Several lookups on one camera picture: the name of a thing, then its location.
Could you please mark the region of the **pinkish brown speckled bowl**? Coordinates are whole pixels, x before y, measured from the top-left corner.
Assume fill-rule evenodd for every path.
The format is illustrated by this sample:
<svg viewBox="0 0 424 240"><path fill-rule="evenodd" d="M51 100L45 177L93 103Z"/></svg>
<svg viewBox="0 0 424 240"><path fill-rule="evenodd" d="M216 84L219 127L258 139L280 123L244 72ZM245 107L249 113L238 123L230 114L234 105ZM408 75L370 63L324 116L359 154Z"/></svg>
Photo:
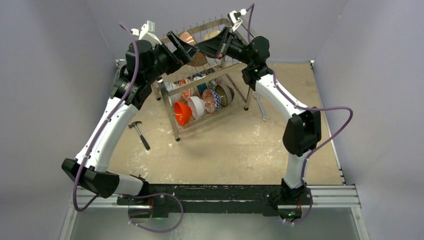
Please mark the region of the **pinkish brown speckled bowl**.
<svg viewBox="0 0 424 240"><path fill-rule="evenodd" d="M184 31L181 35L180 35L180 39L183 40L185 43L190 44L192 46L194 46L197 41L195 40L194 36L189 33L188 31ZM189 66L192 67L201 67L207 64L207 59L204 55L203 52L199 51L192 59L191 61L188 63Z"/></svg>

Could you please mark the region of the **stainless steel dish rack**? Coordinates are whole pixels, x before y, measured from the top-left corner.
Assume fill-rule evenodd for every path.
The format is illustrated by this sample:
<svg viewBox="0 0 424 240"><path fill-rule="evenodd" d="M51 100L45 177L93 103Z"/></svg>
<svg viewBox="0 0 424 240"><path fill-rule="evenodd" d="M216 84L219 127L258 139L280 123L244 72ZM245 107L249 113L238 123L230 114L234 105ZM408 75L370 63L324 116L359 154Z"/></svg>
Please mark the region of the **stainless steel dish rack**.
<svg viewBox="0 0 424 240"><path fill-rule="evenodd" d="M199 66L185 65L152 85L162 100L176 141L184 131L212 122L218 117L250 107L253 91L233 77L244 65L229 57L206 57Z"/></svg>

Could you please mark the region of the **black tan geometric bowl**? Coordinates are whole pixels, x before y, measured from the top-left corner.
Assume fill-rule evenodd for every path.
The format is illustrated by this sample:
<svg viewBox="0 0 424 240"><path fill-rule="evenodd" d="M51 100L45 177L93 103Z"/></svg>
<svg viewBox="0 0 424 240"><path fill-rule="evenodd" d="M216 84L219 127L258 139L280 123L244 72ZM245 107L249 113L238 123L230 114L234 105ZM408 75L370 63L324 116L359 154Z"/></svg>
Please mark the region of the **black tan geometric bowl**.
<svg viewBox="0 0 424 240"><path fill-rule="evenodd" d="M234 100L234 90L225 84L219 84L216 86L215 91L220 96L220 105L222 107L228 107L232 104Z"/></svg>

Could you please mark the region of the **blue zigzag patterned bowl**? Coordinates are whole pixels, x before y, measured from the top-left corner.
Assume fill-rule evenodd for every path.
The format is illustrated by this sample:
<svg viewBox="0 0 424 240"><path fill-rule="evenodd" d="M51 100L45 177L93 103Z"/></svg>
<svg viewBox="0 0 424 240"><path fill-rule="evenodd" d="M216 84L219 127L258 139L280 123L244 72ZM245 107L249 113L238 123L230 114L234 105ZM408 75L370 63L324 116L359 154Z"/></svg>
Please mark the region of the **blue zigzag patterned bowl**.
<svg viewBox="0 0 424 240"><path fill-rule="evenodd" d="M202 100L204 102L205 110L209 114L214 113L215 110L218 109L221 104L221 98L219 94L215 90L209 88L203 92Z"/></svg>

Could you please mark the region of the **plain white bowl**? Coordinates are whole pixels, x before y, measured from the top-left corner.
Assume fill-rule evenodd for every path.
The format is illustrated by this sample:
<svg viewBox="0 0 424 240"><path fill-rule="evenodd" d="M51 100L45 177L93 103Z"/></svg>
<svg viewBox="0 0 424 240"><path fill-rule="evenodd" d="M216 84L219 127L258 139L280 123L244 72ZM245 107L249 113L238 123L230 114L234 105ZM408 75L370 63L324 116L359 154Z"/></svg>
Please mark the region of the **plain white bowl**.
<svg viewBox="0 0 424 240"><path fill-rule="evenodd" d="M190 96L187 99L187 105L190 107L194 119L199 119L205 114L205 105L198 96Z"/></svg>

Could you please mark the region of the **solid orange bowl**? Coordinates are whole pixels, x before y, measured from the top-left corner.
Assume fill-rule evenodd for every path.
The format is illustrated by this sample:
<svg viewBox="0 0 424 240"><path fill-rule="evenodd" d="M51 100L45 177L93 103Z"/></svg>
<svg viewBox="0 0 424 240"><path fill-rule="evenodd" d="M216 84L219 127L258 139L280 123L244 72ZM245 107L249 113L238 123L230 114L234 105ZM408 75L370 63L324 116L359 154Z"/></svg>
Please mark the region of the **solid orange bowl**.
<svg viewBox="0 0 424 240"><path fill-rule="evenodd" d="M173 108L176 121L180 126L184 126L189 123L192 117L192 109L186 103L177 101Z"/></svg>

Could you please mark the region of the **cream floral bowl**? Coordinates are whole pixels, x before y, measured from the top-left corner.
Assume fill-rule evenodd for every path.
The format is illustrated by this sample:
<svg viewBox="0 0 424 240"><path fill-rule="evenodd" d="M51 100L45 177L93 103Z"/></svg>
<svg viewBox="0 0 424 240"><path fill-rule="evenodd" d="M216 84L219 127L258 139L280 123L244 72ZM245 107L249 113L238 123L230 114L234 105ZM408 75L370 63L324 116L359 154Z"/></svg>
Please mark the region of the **cream floral bowl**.
<svg viewBox="0 0 424 240"><path fill-rule="evenodd" d="M212 30L212 31L210 31L210 32L207 32L207 33L205 34L205 36L203 37L203 41L206 41L206 40L212 39L212 38L214 38L214 37L218 36L219 34L220 34L220 31L219 31L219 30Z"/></svg>

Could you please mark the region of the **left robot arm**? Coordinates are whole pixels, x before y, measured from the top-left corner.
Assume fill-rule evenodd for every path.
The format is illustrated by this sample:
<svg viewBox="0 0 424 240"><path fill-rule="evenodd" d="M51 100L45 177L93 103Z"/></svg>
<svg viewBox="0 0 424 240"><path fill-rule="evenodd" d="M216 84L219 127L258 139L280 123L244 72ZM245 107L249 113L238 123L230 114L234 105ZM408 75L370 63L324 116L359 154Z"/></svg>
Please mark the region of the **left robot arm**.
<svg viewBox="0 0 424 240"><path fill-rule="evenodd" d="M129 195L138 205L146 203L149 191L144 180L109 171L112 153L133 117L152 93L151 85L163 74L171 74L188 64L199 49L178 38L172 31L169 48L158 39L133 40L125 53L125 65L107 100L106 108L94 132L74 158L66 158L61 168L74 182L73 190L82 187L96 196Z"/></svg>

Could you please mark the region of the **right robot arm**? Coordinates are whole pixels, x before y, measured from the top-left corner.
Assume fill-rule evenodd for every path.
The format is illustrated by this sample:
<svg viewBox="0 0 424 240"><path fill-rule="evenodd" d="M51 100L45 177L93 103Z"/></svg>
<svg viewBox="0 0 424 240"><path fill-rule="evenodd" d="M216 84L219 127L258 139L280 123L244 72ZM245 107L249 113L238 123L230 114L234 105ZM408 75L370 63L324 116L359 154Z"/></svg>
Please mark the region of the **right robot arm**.
<svg viewBox="0 0 424 240"><path fill-rule="evenodd" d="M284 202L294 203L300 198L299 188L306 182L305 159L322 139L321 114L317 108L309 108L297 100L279 83L275 72L267 65L270 57L267 38L256 36L245 44L225 27L218 35L195 46L206 55L216 58L229 56L246 64L241 71L244 83L265 97L285 118L282 142L289 155L280 196Z"/></svg>

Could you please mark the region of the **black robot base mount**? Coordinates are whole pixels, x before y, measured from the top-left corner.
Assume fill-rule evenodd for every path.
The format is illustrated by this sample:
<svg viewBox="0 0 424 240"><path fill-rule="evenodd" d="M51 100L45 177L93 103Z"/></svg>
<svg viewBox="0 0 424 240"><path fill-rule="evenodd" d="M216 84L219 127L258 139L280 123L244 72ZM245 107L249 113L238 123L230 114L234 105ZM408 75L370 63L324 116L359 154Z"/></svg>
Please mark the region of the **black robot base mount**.
<svg viewBox="0 0 424 240"><path fill-rule="evenodd" d="M281 184L170 184L148 183L135 196L120 194L119 206L150 210L154 218L170 213L260 214L299 220L313 205L311 190Z"/></svg>

